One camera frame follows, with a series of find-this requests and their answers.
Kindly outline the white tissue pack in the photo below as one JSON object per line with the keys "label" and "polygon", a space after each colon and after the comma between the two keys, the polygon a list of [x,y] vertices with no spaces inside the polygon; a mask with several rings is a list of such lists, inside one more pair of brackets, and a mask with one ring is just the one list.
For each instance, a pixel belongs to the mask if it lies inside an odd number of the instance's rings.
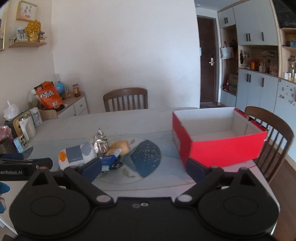
{"label": "white tissue pack", "polygon": [[70,166],[83,166],[96,157],[96,152],[90,143],[65,148],[58,156],[59,168],[64,170]]}

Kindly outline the silver foil bag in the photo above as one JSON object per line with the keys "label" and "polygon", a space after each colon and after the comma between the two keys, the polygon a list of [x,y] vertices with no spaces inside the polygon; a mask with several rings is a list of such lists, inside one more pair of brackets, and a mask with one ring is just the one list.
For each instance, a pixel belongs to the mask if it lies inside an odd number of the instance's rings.
{"label": "silver foil bag", "polygon": [[101,129],[98,129],[97,134],[93,138],[93,148],[100,159],[109,151],[107,136]]}

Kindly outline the tan bread toy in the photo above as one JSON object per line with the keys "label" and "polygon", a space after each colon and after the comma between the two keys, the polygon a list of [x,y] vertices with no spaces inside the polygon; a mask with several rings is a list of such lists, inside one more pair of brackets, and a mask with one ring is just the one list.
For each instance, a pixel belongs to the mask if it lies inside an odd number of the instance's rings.
{"label": "tan bread toy", "polygon": [[109,149],[121,149],[120,155],[124,156],[130,152],[130,144],[127,140],[120,140],[110,145]]}

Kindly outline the red cardboard box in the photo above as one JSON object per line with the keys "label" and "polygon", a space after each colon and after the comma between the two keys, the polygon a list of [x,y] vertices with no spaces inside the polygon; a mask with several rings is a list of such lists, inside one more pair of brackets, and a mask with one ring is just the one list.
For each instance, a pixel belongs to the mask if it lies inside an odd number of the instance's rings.
{"label": "red cardboard box", "polygon": [[256,159],[266,128],[236,108],[175,110],[173,139],[183,164],[194,159],[206,167],[228,167]]}

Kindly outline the white electric kettle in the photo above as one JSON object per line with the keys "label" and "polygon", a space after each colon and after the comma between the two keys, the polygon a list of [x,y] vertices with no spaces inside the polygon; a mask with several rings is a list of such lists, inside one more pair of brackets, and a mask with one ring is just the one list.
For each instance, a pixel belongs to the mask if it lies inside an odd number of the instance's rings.
{"label": "white electric kettle", "polygon": [[20,128],[26,141],[29,141],[36,135],[34,121],[30,114],[26,114],[18,119]]}

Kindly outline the floral white mug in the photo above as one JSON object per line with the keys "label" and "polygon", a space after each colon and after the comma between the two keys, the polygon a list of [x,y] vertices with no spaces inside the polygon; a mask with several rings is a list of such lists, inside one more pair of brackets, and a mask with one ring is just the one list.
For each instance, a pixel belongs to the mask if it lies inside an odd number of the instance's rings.
{"label": "floral white mug", "polygon": [[40,126],[43,123],[43,121],[39,109],[37,107],[34,107],[31,108],[29,111],[31,113],[35,127]]}

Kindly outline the white drawer cabinet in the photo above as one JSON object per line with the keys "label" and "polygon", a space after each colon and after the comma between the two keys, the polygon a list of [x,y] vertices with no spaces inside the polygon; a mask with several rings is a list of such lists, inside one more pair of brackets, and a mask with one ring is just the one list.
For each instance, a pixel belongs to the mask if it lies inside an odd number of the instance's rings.
{"label": "white drawer cabinet", "polygon": [[70,118],[73,116],[82,116],[89,114],[87,102],[84,93],[79,97],[70,97],[63,100],[64,108],[60,111],[54,109],[39,110],[43,121],[53,120],[57,118]]}

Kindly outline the orange snack bag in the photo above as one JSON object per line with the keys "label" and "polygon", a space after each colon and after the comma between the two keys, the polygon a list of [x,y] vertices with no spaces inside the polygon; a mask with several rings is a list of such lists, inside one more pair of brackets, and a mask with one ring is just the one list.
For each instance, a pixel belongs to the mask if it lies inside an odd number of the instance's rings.
{"label": "orange snack bag", "polygon": [[55,85],[51,81],[45,81],[34,88],[41,104],[45,109],[59,109],[63,104]]}

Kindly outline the wooden chair at far side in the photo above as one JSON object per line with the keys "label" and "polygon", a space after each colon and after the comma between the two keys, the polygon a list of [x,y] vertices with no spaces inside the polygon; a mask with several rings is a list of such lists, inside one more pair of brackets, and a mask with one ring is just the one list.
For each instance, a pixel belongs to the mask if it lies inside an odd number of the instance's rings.
{"label": "wooden chair at far side", "polygon": [[103,96],[106,112],[148,109],[147,90],[139,87],[113,90]]}

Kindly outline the wooden chair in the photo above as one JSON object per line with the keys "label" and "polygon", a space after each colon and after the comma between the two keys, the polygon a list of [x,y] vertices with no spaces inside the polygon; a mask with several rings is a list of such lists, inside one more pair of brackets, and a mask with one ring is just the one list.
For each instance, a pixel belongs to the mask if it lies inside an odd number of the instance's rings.
{"label": "wooden chair", "polygon": [[147,90],[139,87],[113,90],[103,96],[106,112],[148,109]]}
{"label": "wooden chair", "polygon": [[294,133],[284,120],[266,109],[247,106],[245,114],[267,131],[263,147],[254,162],[270,183],[286,158],[294,140]]}

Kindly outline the blue globe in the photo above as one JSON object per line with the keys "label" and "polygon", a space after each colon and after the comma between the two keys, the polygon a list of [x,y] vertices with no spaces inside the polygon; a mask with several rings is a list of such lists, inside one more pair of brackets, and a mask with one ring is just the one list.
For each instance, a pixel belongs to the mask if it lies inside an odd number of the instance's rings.
{"label": "blue globe", "polygon": [[65,86],[60,81],[55,83],[55,88],[56,88],[59,95],[62,95],[65,92]]}

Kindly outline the wooden chair at right side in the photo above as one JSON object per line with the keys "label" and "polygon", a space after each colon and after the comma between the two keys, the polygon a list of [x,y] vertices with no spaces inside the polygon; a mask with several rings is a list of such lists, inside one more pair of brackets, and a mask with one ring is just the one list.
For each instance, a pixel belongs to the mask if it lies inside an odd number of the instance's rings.
{"label": "wooden chair at right side", "polygon": [[294,133],[284,120],[266,109],[247,106],[245,114],[267,131],[263,147],[254,162],[270,183],[286,158],[294,140]]}

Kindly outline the hanging grey tote bag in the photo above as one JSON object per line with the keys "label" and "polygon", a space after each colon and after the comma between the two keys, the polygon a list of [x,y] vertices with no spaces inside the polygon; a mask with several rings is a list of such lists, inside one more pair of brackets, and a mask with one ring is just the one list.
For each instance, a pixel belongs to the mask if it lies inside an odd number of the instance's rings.
{"label": "hanging grey tote bag", "polygon": [[224,41],[224,45],[220,48],[221,59],[228,60],[234,57],[233,47],[227,45]]}

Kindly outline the dark brown door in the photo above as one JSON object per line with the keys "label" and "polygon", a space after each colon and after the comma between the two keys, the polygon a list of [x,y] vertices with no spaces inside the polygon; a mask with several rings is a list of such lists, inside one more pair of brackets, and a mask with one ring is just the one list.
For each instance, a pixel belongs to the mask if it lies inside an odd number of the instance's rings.
{"label": "dark brown door", "polygon": [[201,47],[201,103],[213,102],[216,84],[214,20],[197,17]]}

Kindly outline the wooden wall shelf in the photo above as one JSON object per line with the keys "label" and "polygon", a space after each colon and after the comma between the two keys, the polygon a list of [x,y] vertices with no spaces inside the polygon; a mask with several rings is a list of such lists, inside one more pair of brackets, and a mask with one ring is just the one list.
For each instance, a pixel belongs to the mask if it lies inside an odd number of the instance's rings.
{"label": "wooden wall shelf", "polygon": [[39,48],[47,44],[45,42],[30,42],[30,41],[19,40],[17,34],[13,35],[9,39],[9,41],[10,41],[9,48],[24,48],[24,47]]}

